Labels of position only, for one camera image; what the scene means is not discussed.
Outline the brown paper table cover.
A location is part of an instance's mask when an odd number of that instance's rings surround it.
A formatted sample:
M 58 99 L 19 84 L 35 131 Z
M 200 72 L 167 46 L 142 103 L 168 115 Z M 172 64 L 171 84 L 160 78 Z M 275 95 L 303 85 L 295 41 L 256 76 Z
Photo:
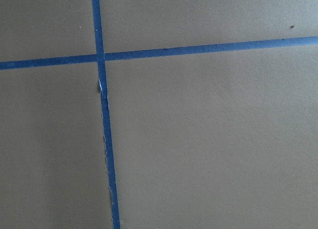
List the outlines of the brown paper table cover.
M 318 0 L 0 0 L 3 229 L 315 229 Z

